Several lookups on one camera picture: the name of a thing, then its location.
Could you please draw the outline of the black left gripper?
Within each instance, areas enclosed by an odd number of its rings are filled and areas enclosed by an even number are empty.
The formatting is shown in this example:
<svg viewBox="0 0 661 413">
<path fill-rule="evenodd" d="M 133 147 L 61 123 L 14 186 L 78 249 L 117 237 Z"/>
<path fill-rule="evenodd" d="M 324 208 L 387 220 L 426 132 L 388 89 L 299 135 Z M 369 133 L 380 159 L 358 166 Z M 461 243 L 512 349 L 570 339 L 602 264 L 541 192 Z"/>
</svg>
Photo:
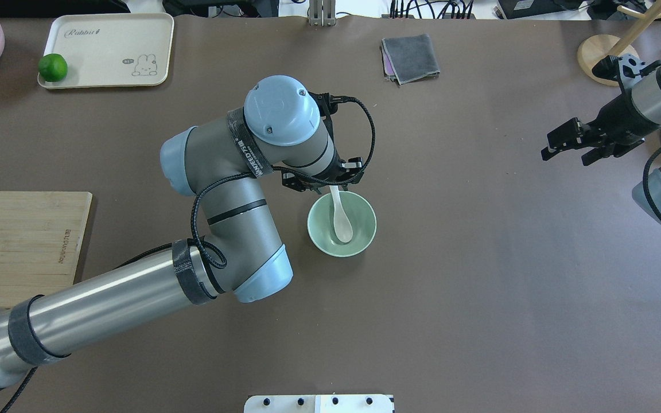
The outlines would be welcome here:
<svg viewBox="0 0 661 413">
<path fill-rule="evenodd" d="M 297 192 L 311 190 L 320 194 L 320 189 L 326 186 L 326 184 L 320 183 L 317 180 L 333 182 L 349 180 L 346 184 L 341 185 L 346 190 L 348 185 L 357 185 L 363 178 L 364 172 L 361 170 L 363 165 L 363 157 L 349 158 L 347 161 L 338 158 L 331 161 L 330 165 L 323 172 L 315 176 L 311 176 L 309 172 L 304 172 L 305 175 L 313 177 L 316 180 L 307 180 L 302 176 L 296 176 L 294 173 L 282 172 L 282 185 Z"/>
</svg>

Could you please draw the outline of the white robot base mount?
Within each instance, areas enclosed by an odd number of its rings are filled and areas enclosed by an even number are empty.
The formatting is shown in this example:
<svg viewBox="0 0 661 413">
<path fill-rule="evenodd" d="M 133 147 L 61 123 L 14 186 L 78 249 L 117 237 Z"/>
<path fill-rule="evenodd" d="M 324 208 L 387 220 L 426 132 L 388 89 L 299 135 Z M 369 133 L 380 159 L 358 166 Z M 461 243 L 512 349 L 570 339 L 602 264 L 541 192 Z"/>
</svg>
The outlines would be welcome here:
<svg viewBox="0 0 661 413">
<path fill-rule="evenodd" d="M 394 397 L 380 393 L 254 395 L 244 412 L 395 412 Z"/>
</svg>

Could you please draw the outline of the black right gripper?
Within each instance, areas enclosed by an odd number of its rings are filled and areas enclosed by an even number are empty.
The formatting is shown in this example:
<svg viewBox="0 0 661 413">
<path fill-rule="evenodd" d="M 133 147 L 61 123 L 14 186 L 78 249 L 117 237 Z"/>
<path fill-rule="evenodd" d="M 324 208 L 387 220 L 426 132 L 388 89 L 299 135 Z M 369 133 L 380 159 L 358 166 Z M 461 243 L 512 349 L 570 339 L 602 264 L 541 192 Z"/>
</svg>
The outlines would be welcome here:
<svg viewBox="0 0 661 413">
<path fill-rule="evenodd" d="M 592 148 L 581 156 L 589 166 L 611 156 L 621 157 L 639 146 L 646 136 L 646 120 L 630 103 L 609 103 L 596 119 L 584 124 L 571 118 L 547 134 L 541 159 L 548 161 L 563 151 Z"/>
</svg>

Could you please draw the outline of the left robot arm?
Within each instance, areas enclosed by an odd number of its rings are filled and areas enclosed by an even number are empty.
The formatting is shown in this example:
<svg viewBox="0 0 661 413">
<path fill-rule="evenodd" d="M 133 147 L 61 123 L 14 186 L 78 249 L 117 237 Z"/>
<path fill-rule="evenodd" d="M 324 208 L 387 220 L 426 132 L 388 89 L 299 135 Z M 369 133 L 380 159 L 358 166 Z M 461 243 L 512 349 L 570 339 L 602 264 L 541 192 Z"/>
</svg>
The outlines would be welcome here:
<svg viewBox="0 0 661 413">
<path fill-rule="evenodd" d="M 292 279 L 259 180 L 281 173 L 291 190 L 356 185 L 371 157 L 339 157 L 331 116 L 351 96 L 314 93 L 290 76 L 257 82 L 242 107 L 192 126 L 160 151 L 172 188 L 194 198 L 191 235 L 105 274 L 0 309 L 0 391 L 22 391 L 37 368 L 191 305 L 234 293 L 250 303 Z"/>
</svg>

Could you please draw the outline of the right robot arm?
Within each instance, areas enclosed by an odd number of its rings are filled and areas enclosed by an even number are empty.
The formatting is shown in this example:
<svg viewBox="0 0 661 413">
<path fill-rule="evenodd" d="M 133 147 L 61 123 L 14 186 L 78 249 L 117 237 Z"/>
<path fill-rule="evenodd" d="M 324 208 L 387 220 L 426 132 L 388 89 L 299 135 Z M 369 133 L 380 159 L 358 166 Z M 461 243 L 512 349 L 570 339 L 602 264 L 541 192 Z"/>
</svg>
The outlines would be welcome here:
<svg viewBox="0 0 661 413">
<path fill-rule="evenodd" d="M 606 56 L 592 73 L 616 81 L 619 96 L 601 107 L 595 120 L 567 120 L 547 135 L 541 151 L 549 160 L 563 151 L 588 148 L 582 164 L 591 165 L 609 157 L 621 157 L 640 146 L 651 133 L 661 129 L 661 61 L 647 64 L 632 54 Z M 632 198 L 653 219 L 661 214 L 661 167 L 648 173 L 632 189 Z"/>
</svg>

